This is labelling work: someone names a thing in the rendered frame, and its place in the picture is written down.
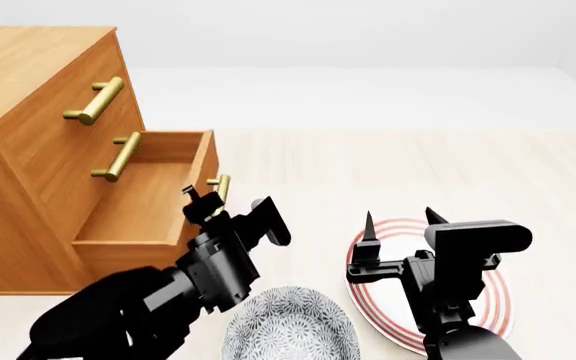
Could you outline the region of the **wooden three-drawer cabinet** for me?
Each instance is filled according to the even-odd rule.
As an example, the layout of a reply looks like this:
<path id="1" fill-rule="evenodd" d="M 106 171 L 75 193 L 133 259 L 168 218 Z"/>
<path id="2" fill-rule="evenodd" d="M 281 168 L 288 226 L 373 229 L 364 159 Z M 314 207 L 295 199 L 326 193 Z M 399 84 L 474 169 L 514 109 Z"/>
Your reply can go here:
<path id="1" fill-rule="evenodd" d="M 112 26 L 0 26 L 0 125 L 109 33 L 117 36 Z M 62 295 L 98 279 L 73 240 L 59 239 L 38 188 L 0 142 L 0 295 Z"/>

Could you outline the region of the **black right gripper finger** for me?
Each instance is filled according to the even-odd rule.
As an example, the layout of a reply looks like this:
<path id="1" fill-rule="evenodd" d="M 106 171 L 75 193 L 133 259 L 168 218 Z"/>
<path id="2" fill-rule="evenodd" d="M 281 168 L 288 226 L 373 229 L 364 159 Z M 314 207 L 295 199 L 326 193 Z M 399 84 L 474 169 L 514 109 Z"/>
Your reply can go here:
<path id="1" fill-rule="evenodd" d="M 367 212 L 363 237 L 354 245 L 354 263 L 378 262 L 380 249 L 371 212 Z"/>
<path id="2" fill-rule="evenodd" d="M 425 216 L 428 225 L 442 225 L 449 223 L 449 221 L 446 218 L 443 218 L 429 206 L 427 206 L 425 209 Z"/>

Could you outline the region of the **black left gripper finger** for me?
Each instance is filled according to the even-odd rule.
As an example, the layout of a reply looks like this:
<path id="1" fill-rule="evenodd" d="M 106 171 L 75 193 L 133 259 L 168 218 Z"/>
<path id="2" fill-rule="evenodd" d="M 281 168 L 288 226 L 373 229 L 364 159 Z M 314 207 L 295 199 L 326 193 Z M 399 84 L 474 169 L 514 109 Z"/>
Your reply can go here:
<path id="1" fill-rule="evenodd" d="M 189 202 L 183 206 L 183 212 L 201 212 L 203 200 L 199 192 L 193 185 L 188 185 L 182 189 L 182 193 L 189 197 Z"/>
<path id="2" fill-rule="evenodd" d="M 213 216 L 215 210 L 224 204 L 222 203 L 221 198 L 216 192 L 209 192 L 201 197 L 203 200 L 203 206 L 201 212 L 183 212 L 183 214 L 191 224 L 196 224 L 200 226 L 205 224 L 207 222 L 207 219 Z"/>

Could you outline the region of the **short brass bar handle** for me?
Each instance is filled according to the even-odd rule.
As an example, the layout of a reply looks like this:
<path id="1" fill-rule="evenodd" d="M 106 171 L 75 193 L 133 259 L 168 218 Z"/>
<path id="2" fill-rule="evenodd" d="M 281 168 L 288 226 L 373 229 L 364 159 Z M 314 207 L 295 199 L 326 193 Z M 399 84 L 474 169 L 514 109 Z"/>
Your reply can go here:
<path id="1" fill-rule="evenodd" d="M 207 179 L 206 184 L 213 187 L 213 190 L 219 195 L 222 200 L 222 203 L 226 203 L 229 187 L 231 182 L 231 176 L 227 174 L 218 175 L 214 179 Z M 213 213 L 214 216 L 218 215 L 220 212 L 224 210 L 225 205 L 222 205 L 218 209 L 215 210 Z"/>

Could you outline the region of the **white plate with red rings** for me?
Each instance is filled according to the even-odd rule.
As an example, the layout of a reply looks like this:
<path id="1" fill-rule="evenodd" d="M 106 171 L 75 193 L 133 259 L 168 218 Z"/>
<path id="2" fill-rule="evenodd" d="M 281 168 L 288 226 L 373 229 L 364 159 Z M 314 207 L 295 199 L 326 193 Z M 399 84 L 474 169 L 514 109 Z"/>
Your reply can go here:
<path id="1" fill-rule="evenodd" d="M 381 242 L 380 260 L 404 260 L 415 251 L 428 250 L 424 239 L 427 222 L 419 218 L 395 217 L 374 221 Z M 515 320 L 515 307 L 510 287 L 502 272 L 483 272 L 485 288 L 471 306 L 475 316 L 469 320 L 508 338 Z M 349 295 L 362 316 L 384 337 L 420 356 L 425 356 L 424 335 L 418 331 L 401 281 L 384 279 L 368 284 L 346 284 Z"/>

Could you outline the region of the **wooden drawer front, mid-height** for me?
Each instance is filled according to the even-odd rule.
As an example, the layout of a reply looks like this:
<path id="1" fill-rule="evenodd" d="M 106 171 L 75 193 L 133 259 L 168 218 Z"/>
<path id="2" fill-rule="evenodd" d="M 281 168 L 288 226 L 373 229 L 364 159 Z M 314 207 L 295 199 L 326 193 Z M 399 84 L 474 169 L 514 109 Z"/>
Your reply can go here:
<path id="1" fill-rule="evenodd" d="M 121 145 L 115 137 L 128 137 L 139 128 L 118 128 L 110 131 L 88 131 L 68 135 L 47 152 L 46 163 L 40 166 L 40 194 L 59 239 L 71 242 L 79 233 L 100 198 L 110 185 L 103 178 L 92 177 L 92 170 L 107 169 Z"/>

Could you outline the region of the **grey floral patterned bowl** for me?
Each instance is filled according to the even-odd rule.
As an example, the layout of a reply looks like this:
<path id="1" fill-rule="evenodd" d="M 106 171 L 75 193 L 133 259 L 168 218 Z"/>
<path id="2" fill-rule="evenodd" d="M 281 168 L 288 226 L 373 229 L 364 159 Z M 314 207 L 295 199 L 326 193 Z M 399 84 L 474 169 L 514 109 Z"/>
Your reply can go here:
<path id="1" fill-rule="evenodd" d="M 362 360 L 343 309 L 318 290 L 282 286 L 244 302 L 227 326 L 221 360 Z"/>

